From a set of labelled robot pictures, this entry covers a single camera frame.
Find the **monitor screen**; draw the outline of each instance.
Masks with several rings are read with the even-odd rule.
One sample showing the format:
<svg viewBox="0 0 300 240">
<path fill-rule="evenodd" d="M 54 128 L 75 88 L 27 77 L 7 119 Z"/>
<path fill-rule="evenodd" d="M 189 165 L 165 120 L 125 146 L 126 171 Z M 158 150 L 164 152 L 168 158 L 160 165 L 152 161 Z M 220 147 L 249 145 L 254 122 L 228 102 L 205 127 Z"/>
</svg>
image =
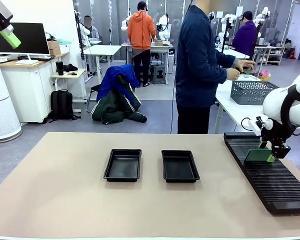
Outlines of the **monitor screen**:
<svg viewBox="0 0 300 240">
<path fill-rule="evenodd" d="M 21 41 L 21 44 L 13 49 L 0 34 L 1 54 L 32 54 L 50 55 L 49 47 L 42 23 L 12 22 L 13 33 Z"/>
</svg>

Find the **black tray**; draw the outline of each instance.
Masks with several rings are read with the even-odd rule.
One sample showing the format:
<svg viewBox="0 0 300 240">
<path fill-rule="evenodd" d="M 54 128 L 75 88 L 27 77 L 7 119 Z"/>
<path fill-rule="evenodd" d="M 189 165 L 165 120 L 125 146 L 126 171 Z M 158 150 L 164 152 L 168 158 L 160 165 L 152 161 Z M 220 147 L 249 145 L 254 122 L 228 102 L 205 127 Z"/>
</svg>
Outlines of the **black tray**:
<svg viewBox="0 0 300 240">
<path fill-rule="evenodd" d="M 103 178 L 108 182 L 136 182 L 140 178 L 141 150 L 112 149 Z"/>
<path fill-rule="evenodd" d="M 224 142 L 271 214 L 300 214 L 300 182 L 280 160 L 245 162 L 249 150 L 259 147 L 259 136 L 249 132 L 225 133 Z"/>
<path fill-rule="evenodd" d="M 163 178 L 167 183 L 195 183 L 200 179 L 191 151 L 163 150 Z"/>
</svg>

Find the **white paper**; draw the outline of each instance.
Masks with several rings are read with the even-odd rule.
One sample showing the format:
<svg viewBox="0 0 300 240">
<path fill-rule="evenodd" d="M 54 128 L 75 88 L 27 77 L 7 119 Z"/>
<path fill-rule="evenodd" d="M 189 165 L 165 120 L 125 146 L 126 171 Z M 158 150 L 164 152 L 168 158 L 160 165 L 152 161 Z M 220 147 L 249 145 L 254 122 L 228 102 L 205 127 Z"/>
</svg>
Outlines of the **white paper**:
<svg viewBox="0 0 300 240">
<path fill-rule="evenodd" d="M 222 19 L 224 17 L 224 12 L 223 11 L 217 11 L 216 12 L 216 18 L 217 19 Z"/>
<path fill-rule="evenodd" d="M 237 6 L 235 15 L 240 17 L 244 13 L 244 6 Z"/>
</svg>

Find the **dark green jacket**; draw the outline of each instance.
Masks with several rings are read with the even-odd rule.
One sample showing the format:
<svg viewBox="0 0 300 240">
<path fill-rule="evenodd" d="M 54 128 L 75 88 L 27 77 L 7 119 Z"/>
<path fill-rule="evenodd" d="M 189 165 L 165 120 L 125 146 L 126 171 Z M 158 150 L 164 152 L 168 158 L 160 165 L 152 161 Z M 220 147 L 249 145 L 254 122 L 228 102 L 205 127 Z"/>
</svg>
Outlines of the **dark green jacket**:
<svg viewBox="0 0 300 240">
<path fill-rule="evenodd" d="M 92 109 L 92 119 L 101 121 L 106 125 L 122 122 L 125 118 L 145 123 L 147 121 L 146 116 L 137 112 L 141 106 L 141 102 L 135 96 L 130 84 L 120 75 L 116 78 L 116 81 L 129 93 L 133 99 L 133 103 L 131 103 L 122 93 L 115 88 L 112 88 L 111 91 L 101 98 Z"/>
</svg>

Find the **backpack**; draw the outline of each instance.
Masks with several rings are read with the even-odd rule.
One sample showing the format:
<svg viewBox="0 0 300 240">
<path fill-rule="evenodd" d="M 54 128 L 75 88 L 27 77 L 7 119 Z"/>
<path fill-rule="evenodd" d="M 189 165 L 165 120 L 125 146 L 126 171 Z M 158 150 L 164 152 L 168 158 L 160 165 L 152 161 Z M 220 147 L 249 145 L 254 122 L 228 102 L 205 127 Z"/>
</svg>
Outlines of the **backpack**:
<svg viewBox="0 0 300 240">
<path fill-rule="evenodd" d="M 56 120 L 76 120 L 81 116 L 74 115 L 72 109 L 72 94 L 68 90 L 53 91 L 51 93 L 51 113 L 52 122 Z"/>
</svg>

